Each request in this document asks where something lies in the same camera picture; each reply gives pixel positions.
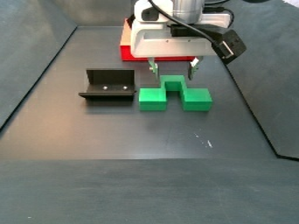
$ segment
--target green arch block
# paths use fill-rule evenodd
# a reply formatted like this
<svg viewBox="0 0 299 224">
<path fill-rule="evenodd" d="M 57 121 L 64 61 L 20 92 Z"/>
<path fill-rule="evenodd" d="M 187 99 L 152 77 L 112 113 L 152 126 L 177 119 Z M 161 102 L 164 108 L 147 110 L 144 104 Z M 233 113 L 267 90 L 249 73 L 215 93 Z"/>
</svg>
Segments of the green arch block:
<svg viewBox="0 0 299 224">
<path fill-rule="evenodd" d="M 179 91 L 185 111 L 209 111 L 212 99 L 207 88 L 187 88 L 183 75 L 161 75 L 159 88 L 140 88 L 140 110 L 165 110 L 167 91 Z"/>
</svg>

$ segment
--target black metal bracket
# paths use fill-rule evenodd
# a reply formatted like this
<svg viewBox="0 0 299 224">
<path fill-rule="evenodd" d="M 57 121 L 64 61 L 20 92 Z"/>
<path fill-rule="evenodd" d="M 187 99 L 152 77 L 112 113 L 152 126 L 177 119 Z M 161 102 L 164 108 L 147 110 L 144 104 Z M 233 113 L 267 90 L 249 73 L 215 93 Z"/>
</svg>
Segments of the black metal bracket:
<svg viewBox="0 0 299 224">
<path fill-rule="evenodd" d="M 79 93 L 85 99 L 125 97 L 132 98 L 136 92 L 135 70 L 87 69 L 88 90 Z"/>
</svg>

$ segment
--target gray table surface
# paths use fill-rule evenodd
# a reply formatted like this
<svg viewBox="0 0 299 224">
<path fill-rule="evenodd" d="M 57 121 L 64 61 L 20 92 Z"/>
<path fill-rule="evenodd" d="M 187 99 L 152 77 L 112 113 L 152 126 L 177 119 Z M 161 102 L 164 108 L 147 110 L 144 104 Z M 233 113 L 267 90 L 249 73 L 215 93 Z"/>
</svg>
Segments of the gray table surface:
<svg viewBox="0 0 299 224">
<path fill-rule="evenodd" d="M 273 158 L 229 74 L 207 57 L 189 87 L 208 88 L 211 111 L 183 112 L 176 93 L 164 112 L 100 106 L 79 97 L 87 68 L 135 69 L 136 90 L 157 85 L 147 62 L 119 58 L 121 27 L 80 27 L 0 136 L 0 159 Z M 187 62 L 159 63 L 187 74 Z"/>
</svg>

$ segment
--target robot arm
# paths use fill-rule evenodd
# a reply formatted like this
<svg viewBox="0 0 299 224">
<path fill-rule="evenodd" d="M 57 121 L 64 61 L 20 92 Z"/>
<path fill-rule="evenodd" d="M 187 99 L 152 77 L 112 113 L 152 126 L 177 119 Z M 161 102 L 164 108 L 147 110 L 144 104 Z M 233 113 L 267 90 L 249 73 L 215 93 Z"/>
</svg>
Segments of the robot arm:
<svg viewBox="0 0 299 224">
<path fill-rule="evenodd" d="M 229 14 L 205 14 L 203 8 L 204 0 L 139 0 L 131 32 L 132 55 L 149 58 L 151 66 L 155 57 L 201 59 L 216 54 L 228 64 L 245 46 L 237 34 L 227 30 Z"/>
</svg>

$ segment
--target silver metal part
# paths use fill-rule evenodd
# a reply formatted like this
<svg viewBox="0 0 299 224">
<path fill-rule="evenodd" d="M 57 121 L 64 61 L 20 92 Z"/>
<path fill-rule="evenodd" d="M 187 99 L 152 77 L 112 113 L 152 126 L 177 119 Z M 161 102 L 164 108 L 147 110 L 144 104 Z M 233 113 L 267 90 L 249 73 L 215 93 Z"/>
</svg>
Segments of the silver metal part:
<svg viewBox="0 0 299 224">
<path fill-rule="evenodd" d="M 173 17 L 185 24 L 195 24 L 200 20 L 204 0 L 172 0 Z"/>
<path fill-rule="evenodd" d="M 189 69 L 188 69 L 188 79 L 189 80 L 192 80 L 192 76 L 196 73 L 196 71 L 199 70 L 201 61 L 203 61 L 203 57 L 200 56 L 200 57 L 196 57 L 189 64 Z"/>
<path fill-rule="evenodd" d="M 157 68 L 157 64 L 155 63 L 155 58 L 148 58 L 148 63 L 149 63 L 149 70 L 153 72 L 155 78 L 157 79 L 159 68 Z"/>
<path fill-rule="evenodd" d="M 225 43 L 225 41 L 220 42 L 221 45 L 225 46 L 227 50 L 228 50 L 228 56 L 227 57 L 221 57 L 223 59 L 228 59 L 231 56 L 233 56 L 233 52 L 231 51 L 228 44 Z"/>
</svg>

